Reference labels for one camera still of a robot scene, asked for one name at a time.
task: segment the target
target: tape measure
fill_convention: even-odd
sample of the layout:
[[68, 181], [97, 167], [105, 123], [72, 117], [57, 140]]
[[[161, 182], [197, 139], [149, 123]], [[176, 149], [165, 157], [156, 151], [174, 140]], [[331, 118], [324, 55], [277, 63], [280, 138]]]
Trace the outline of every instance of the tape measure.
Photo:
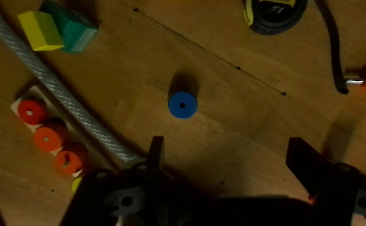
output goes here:
[[309, 0], [243, 0], [244, 17], [252, 30], [275, 35], [295, 26]]

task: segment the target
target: orange disc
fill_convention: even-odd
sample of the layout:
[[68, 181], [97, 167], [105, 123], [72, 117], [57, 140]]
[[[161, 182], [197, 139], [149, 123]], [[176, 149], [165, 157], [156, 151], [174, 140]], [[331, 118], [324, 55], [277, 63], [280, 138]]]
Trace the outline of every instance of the orange disc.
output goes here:
[[81, 144], [72, 144], [61, 151], [54, 159], [56, 168], [63, 174], [72, 174], [82, 169], [86, 149]]
[[26, 99], [20, 102], [18, 114], [27, 124], [42, 124], [48, 118], [48, 109], [42, 100]]
[[33, 135], [36, 145], [46, 152], [61, 148], [68, 137], [67, 127], [57, 122], [39, 127]]

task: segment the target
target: black cable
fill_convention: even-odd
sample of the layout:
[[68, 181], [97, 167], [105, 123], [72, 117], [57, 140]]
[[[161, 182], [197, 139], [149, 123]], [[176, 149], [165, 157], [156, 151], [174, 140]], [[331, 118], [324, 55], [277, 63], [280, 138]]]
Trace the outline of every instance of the black cable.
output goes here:
[[342, 71], [341, 65], [341, 55], [340, 55], [340, 38], [339, 38], [339, 30], [336, 21], [334, 19], [332, 12], [330, 11], [329, 6], [326, 5], [325, 0], [316, 0], [316, 4], [322, 14], [322, 17], [325, 20], [326, 27], [330, 32], [330, 40], [331, 40], [331, 64], [332, 64], [332, 74], [334, 74], [334, 81], [337, 92], [342, 94], [348, 94], [349, 89], [346, 85], [346, 80]]

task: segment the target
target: blue cylinder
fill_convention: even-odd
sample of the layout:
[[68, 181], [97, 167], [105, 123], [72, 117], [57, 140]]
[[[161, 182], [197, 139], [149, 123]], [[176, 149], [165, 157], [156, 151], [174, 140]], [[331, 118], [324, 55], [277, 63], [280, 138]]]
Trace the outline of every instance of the blue cylinder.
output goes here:
[[189, 92], [176, 92], [170, 95], [169, 109], [174, 117], [188, 119], [195, 114], [198, 102], [195, 95]]

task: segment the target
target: wooden surface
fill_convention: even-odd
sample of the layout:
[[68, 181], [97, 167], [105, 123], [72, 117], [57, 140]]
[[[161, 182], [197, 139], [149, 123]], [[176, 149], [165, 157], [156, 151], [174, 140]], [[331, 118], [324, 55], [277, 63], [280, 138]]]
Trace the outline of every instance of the wooden surface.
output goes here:
[[[67, 2], [85, 7], [100, 32], [83, 54], [41, 58], [131, 148], [145, 152], [153, 135], [165, 135], [168, 164], [194, 186], [214, 196], [305, 199], [285, 164], [292, 135], [366, 172], [366, 92], [334, 89], [327, 32], [314, 1], [296, 27], [277, 36], [252, 32], [239, 0]], [[0, 10], [24, 36], [17, 15], [39, 4], [0, 0]], [[330, 6], [344, 68], [365, 66], [366, 2]], [[199, 112], [189, 120], [168, 110], [176, 74], [199, 86]], [[37, 151], [9, 109], [33, 80], [0, 41], [0, 210], [9, 225], [57, 225], [72, 197], [71, 178], [54, 172], [52, 156]]]

